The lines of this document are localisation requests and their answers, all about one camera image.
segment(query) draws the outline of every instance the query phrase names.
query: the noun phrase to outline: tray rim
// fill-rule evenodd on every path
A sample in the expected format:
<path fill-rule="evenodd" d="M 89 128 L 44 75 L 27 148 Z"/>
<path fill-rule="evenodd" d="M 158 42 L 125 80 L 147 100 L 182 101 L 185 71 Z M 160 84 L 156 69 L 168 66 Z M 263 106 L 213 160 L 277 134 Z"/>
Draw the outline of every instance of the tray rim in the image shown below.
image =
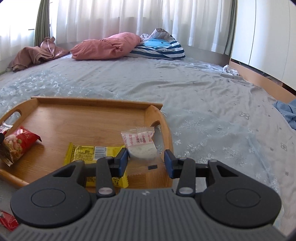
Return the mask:
<path fill-rule="evenodd" d="M 20 117 L 14 122 L 13 127 L 8 131 L 7 135 L 12 133 L 37 107 L 39 104 L 56 104 L 56 105 L 75 105 L 75 106 L 91 106 L 91 107 L 112 107 L 119 109 L 138 109 L 145 110 L 144 120 L 146 126 L 161 125 L 162 137 L 165 149 L 173 152 L 173 143 L 170 129 L 166 123 L 164 115 L 161 113 L 161 103 L 140 102 L 129 100 L 114 99 L 92 99 L 79 97 L 43 97 L 32 96 L 31 99 L 21 102 L 14 108 L 6 112 L 0 119 L 0 123 L 7 120 L 13 113 L 19 112 Z M 20 188 L 28 185 L 28 183 L 10 172 L 0 168 L 0 178 L 11 183 L 13 186 Z"/>

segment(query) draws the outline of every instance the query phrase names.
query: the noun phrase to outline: pillow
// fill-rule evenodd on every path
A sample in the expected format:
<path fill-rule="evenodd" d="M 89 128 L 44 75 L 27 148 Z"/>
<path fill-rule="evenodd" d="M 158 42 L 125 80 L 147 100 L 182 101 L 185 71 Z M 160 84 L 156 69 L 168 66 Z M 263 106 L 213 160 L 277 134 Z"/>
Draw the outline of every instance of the pillow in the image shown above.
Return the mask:
<path fill-rule="evenodd" d="M 111 59 L 126 56 L 141 42 L 138 35 L 120 33 L 105 39 L 89 39 L 71 49 L 72 58 L 77 60 Z"/>
<path fill-rule="evenodd" d="M 176 60 L 185 58 L 185 52 L 175 39 L 172 39 L 172 41 L 145 39 L 127 56 Z"/>

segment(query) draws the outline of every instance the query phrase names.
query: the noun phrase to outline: white cabinet door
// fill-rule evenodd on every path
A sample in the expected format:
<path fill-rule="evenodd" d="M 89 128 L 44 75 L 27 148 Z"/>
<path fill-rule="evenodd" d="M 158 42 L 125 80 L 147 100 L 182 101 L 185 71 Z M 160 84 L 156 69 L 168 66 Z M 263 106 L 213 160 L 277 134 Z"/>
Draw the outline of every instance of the white cabinet door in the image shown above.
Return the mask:
<path fill-rule="evenodd" d="M 249 64 L 255 29 L 256 0 L 237 1 L 237 21 L 231 58 Z"/>
<path fill-rule="evenodd" d="M 250 66 L 282 80 L 290 36 L 289 0 L 256 0 Z"/>
<path fill-rule="evenodd" d="M 296 90 L 296 5 L 290 1 L 290 42 L 282 81 Z"/>

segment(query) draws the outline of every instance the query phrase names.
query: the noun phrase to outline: striped pillow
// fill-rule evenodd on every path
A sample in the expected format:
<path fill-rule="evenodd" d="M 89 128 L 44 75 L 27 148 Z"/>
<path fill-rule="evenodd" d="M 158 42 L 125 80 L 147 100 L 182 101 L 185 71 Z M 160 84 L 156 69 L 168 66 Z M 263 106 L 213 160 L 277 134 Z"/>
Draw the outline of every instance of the striped pillow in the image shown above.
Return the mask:
<path fill-rule="evenodd" d="M 185 52 L 176 40 L 145 39 L 127 56 L 176 60 L 185 58 Z"/>

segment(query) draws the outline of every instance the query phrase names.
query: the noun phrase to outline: yellow snack package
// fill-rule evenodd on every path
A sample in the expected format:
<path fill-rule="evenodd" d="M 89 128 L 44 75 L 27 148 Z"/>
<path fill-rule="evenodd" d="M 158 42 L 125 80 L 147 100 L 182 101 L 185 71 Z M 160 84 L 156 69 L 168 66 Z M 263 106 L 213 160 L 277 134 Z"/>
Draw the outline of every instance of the yellow snack package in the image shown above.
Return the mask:
<path fill-rule="evenodd" d="M 85 164 L 96 163 L 97 159 L 105 157 L 105 156 L 113 156 L 116 157 L 117 154 L 124 146 L 75 146 L 72 142 L 70 142 L 66 157 L 64 160 L 64 165 L 67 165 L 76 160 L 83 160 Z M 112 178 L 113 185 L 120 188 L 128 187 L 128 179 L 126 172 L 124 172 L 121 178 L 113 177 Z M 87 187 L 95 187 L 96 186 L 96 177 L 88 177 L 86 181 Z"/>

